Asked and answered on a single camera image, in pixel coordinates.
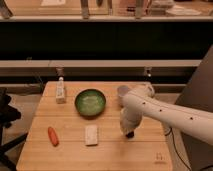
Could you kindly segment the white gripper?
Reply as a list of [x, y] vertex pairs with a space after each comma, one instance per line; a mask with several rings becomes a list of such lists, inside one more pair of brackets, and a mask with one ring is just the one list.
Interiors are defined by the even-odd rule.
[[120, 128], [124, 135], [133, 132], [139, 125], [139, 121], [129, 121], [126, 118], [120, 120]]

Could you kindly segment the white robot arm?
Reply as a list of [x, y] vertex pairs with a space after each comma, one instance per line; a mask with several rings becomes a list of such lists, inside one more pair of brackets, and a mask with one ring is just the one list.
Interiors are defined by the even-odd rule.
[[182, 132], [213, 145], [213, 113], [169, 104], [154, 99], [151, 84], [140, 84], [130, 89], [123, 85], [117, 89], [122, 106], [120, 128], [125, 136], [141, 123], [142, 117], [150, 117]]

